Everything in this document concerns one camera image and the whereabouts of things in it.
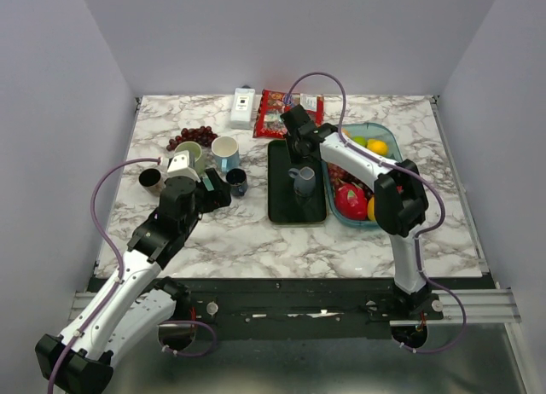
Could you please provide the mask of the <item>mint green mug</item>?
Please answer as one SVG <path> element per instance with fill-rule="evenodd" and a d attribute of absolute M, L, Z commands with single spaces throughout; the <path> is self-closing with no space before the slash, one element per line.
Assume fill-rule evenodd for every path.
<path fill-rule="evenodd" d="M 205 185 L 207 191 L 211 192 L 211 191 L 214 190 L 214 187 L 213 187 L 213 185 L 212 185 L 212 182 L 211 182 L 211 180 L 210 180 L 210 178 L 208 177 L 207 174 L 204 174 L 204 175 L 202 176 L 201 181 L 202 181 L 203 184 Z"/>

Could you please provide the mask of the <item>dark blue mug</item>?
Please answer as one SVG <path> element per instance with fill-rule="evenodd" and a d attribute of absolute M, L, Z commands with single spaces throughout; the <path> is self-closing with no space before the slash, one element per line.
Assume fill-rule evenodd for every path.
<path fill-rule="evenodd" d="M 233 168 L 226 174 L 226 182 L 230 186 L 230 193 L 234 197 L 242 197 L 248 189 L 247 174 L 241 168 Z"/>

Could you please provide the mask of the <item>brown striped mug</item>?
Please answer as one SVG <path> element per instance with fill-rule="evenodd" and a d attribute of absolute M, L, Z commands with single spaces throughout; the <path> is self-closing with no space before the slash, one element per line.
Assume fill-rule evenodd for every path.
<path fill-rule="evenodd" d="M 143 170 L 138 177 L 138 182 L 143 189 L 155 197 L 159 197 L 165 187 L 162 173 L 155 168 Z"/>

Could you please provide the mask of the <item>light green large mug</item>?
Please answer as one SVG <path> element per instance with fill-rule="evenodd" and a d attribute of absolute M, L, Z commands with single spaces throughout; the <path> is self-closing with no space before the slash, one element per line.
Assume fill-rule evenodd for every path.
<path fill-rule="evenodd" d="M 181 142 L 174 150 L 174 155 L 187 154 L 189 159 L 189 167 L 192 168 L 198 176 L 205 172 L 206 155 L 200 144 L 194 141 Z"/>

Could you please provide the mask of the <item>grey blue dotted mug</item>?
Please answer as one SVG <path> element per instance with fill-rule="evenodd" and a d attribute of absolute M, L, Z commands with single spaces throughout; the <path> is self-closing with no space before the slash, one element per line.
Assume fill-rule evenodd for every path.
<path fill-rule="evenodd" d="M 293 190 L 298 196 L 312 195 L 316 187 L 316 173 L 312 168 L 309 166 L 300 169 L 291 168 L 288 170 L 288 175 L 293 179 Z"/>

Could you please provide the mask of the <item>light blue hexagonal mug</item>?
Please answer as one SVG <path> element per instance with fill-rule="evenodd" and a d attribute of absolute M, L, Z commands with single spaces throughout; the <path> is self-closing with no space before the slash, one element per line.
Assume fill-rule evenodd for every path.
<path fill-rule="evenodd" d="M 223 174 L 239 167 L 239 145 L 235 138 L 219 136 L 213 140 L 211 150 L 217 167 Z"/>

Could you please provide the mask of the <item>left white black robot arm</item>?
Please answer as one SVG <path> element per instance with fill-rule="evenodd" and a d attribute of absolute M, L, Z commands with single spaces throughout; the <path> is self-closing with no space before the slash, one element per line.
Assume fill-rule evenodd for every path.
<path fill-rule="evenodd" d="M 184 289 L 165 280 L 137 298 L 184 247 L 202 214 L 228 206 L 229 184 L 209 168 L 206 179 L 170 177 L 160 203 L 138 226 L 119 267 L 84 310 L 58 335 L 45 334 L 35 352 L 48 391 L 101 393 L 117 362 L 151 328 L 189 311 Z"/>

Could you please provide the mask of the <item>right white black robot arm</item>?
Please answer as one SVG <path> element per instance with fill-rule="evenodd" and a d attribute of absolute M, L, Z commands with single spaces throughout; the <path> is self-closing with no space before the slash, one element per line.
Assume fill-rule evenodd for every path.
<path fill-rule="evenodd" d="M 373 153 L 331 124 L 316 126 L 302 106 L 281 115 L 292 161 L 316 159 L 341 167 L 375 196 L 375 221 L 389 234 L 395 263 L 394 312 L 410 319 L 421 312 L 430 294 L 424 274 L 421 229 L 429 207 L 421 176 L 410 160 L 396 162 Z"/>

